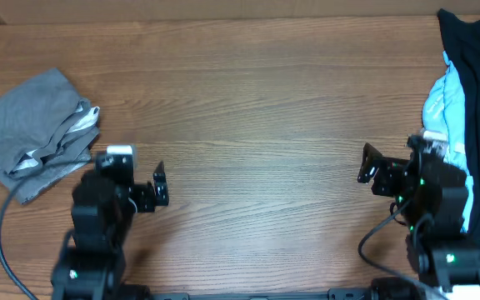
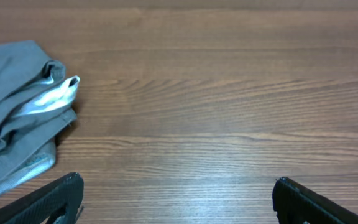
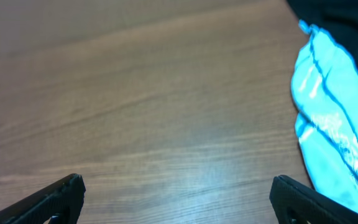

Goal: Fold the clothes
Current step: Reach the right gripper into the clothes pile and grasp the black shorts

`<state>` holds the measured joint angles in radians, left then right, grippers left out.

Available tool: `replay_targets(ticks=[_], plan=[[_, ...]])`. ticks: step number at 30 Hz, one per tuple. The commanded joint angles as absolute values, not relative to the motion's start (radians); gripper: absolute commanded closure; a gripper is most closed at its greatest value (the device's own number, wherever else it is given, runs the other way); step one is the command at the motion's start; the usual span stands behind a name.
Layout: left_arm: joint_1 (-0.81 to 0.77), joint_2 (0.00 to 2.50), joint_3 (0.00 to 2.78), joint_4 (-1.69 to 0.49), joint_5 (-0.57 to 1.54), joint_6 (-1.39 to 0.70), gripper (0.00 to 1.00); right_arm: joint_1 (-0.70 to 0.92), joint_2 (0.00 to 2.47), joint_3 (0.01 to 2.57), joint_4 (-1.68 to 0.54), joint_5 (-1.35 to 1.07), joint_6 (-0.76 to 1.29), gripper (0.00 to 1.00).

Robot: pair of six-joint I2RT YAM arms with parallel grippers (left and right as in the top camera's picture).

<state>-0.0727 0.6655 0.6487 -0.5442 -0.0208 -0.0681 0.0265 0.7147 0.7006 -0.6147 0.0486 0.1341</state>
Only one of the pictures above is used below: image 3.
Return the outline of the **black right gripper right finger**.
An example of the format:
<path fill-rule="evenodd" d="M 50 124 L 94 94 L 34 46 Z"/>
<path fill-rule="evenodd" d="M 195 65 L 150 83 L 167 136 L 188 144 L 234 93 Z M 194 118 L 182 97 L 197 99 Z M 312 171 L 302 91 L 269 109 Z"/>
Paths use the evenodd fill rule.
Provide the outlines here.
<path fill-rule="evenodd" d="M 273 178 L 269 199 L 279 224 L 358 224 L 358 213 L 287 175 Z"/>

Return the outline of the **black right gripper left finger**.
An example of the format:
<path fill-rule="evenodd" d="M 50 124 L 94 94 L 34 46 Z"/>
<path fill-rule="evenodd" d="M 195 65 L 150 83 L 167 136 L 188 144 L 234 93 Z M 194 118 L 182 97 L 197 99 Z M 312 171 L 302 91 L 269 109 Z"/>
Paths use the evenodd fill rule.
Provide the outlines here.
<path fill-rule="evenodd" d="M 70 174 L 0 211 L 0 224 L 76 224 L 85 201 L 85 184 Z"/>

